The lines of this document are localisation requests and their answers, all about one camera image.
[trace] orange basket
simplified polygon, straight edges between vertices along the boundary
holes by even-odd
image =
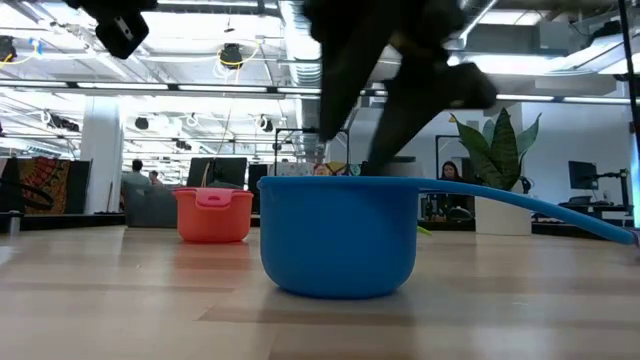
[[[180,188],[178,233],[184,241],[228,243],[241,241],[251,227],[249,191],[220,188]]]

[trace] black robotic claw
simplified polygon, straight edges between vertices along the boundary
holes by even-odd
[[[149,35],[141,12],[158,6],[157,0],[64,0],[83,8],[97,20],[96,36],[112,56],[127,59]]]
[[[367,174],[376,174],[443,110],[495,104],[496,88],[475,65],[447,66],[442,42],[464,25],[455,0],[357,0],[348,16],[329,16],[337,6],[337,0],[306,2],[312,36],[323,50],[321,140],[342,128],[384,47],[391,44],[403,56],[396,77],[385,82],[389,97]]]

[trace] wall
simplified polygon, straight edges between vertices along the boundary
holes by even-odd
[[[527,153],[524,173],[534,181],[532,196],[551,203],[567,201],[572,196],[593,195],[591,191],[571,190],[569,184],[569,161],[596,163],[598,172],[616,172],[629,168],[631,162],[630,121],[624,106],[611,105],[566,105],[524,103],[523,126],[528,128],[542,112],[538,141]],[[488,117],[481,111],[456,111],[460,121],[479,121],[482,126]],[[380,116],[379,110],[361,109],[352,127],[351,160],[359,163],[366,160],[373,131]],[[399,155],[415,156],[422,164],[424,174],[436,178],[435,136],[455,135],[455,124],[450,123],[449,113],[438,115],[412,140]],[[466,150],[456,139],[441,140],[440,165],[450,159],[466,157]],[[329,148],[332,160],[344,161],[346,151],[336,142]],[[603,193],[611,201],[620,204],[622,196],[618,179],[602,179],[596,192],[598,199]]]
[[[525,158],[525,172],[535,182],[531,194],[551,203],[572,196],[594,195],[592,191],[572,190],[569,161],[595,163],[599,173],[628,169],[631,163],[631,134],[623,106],[525,104],[525,127],[538,113],[538,139]],[[622,203],[620,180],[601,179],[598,199],[607,192],[611,201]]]
[[[482,124],[486,118],[481,111],[456,111],[455,115],[460,121],[479,120],[480,124]],[[369,146],[379,117],[380,110],[359,110],[351,130],[350,145],[352,163],[361,163],[367,159]],[[429,125],[398,154],[399,156],[415,156],[417,161],[422,164],[425,177],[436,178],[439,176],[439,170],[436,171],[435,135],[457,135],[458,133],[455,123],[449,122],[450,117],[448,112],[436,116]],[[467,151],[457,139],[440,140],[440,166],[447,160],[467,156]],[[332,141],[329,145],[328,159],[345,161],[345,147],[336,140]]]

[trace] blue plastic bowl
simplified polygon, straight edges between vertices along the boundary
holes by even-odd
[[[395,291],[416,257],[418,187],[367,177],[263,177],[260,251],[281,288],[318,298]]]

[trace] computer monitor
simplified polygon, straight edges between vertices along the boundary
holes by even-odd
[[[217,180],[244,187],[246,173],[247,158],[193,158],[187,186],[206,186]]]
[[[571,188],[576,190],[598,190],[598,170],[596,164],[569,161]]]
[[[209,169],[209,182],[214,180],[244,187],[247,158],[216,158]]]

